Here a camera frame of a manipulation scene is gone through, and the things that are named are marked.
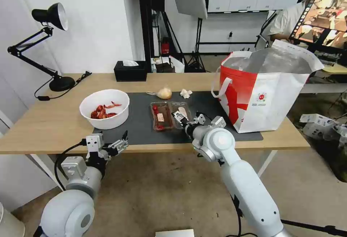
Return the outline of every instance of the red and white bag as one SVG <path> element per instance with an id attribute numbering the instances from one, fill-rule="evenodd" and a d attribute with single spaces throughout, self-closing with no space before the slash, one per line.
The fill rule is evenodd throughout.
<path id="1" fill-rule="evenodd" d="M 323 67 L 313 53 L 276 40 L 268 49 L 232 52 L 219 68 L 219 93 L 214 83 L 211 93 L 237 132 L 276 130 L 309 75 Z"/>

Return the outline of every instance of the white bowl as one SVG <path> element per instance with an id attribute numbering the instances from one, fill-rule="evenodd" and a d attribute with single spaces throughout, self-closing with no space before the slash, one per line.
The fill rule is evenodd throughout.
<path id="1" fill-rule="evenodd" d="M 106 113 L 115 112 L 117 115 L 105 119 L 92 119 L 90 114 L 95 111 L 99 105 L 112 105 L 114 103 L 121 104 L 114 108 L 106 109 Z M 86 97 L 80 105 L 80 112 L 91 125 L 97 129 L 113 129 L 122 125 L 129 116 L 129 96 L 120 90 L 108 89 L 95 92 Z"/>

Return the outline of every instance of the table leg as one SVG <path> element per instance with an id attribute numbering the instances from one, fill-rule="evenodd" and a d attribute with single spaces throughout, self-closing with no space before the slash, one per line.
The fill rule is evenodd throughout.
<path id="1" fill-rule="evenodd" d="M 265 150 L 264 154 L 261 157 L 261 165 L 258 170 L 258 176 L 261 177 L 261 175 L 264 173 L 267 166 L 270 164 L 271 160 L 276 155 L 277 150 Z"/>
<path id="2" fill-rule="evenodd" d="M 37 164 L 46 172 L 46 174 L 61 189 L 61 186 L 59 185 L 59 183 L 58 183 L 58 181 L 57 181 L 57 179 L 55 178 L 55 175 L 54 175 L 54 162 L 51 160 L 51 158 L 48 155 L 46 155 L 46 154 L 42 154 L 42 155 L 30 154 L 30 155 L 37 162 Z M 59 169 L 58 169 L 58 176 L 59 176 L 59 179 L 60 179 L 61 183 L 65 187 L 67 185 L 68 181 L 66 180 L 66 178 L 60 172 Z"/>

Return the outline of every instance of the white shirt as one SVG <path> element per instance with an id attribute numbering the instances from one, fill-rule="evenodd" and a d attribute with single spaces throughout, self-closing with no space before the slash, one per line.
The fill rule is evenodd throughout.
<path id="1" fill-rule="evenodd" d="M 303 1 L 281 11 L 270 24 L 268 35 L 283 34 L 290 36 L 304 10 L 305 2 Z"/>

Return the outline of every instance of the bag handle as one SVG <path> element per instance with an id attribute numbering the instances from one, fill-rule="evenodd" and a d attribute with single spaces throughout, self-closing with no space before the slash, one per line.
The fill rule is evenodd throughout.
<path id="1" fill-rule="evenodd" d="M 227 91 L 228 85 L 230 83 L 232 83 L 232 79 L 226 77 L 224 79 L 222 87 L 219 90 L 219 93 L 217 95 L 215 95 L 215 93 L 214 93 L 214 84 L 215 84 L 215 80 L 216 80 L 216 77 L 217 77 L 217 74 L 218 74 L 219 70 L 220 70 L 220 67 L 217 69 L 216 74 L 215 74 L 214 79 L 213 79 L 212 84 L 211 84 L 211 94 L 212 94 L 212 96 L 214 98 L 219 98 L 219 97 L 223 96 L 225 94 L 225 92 Z"/>

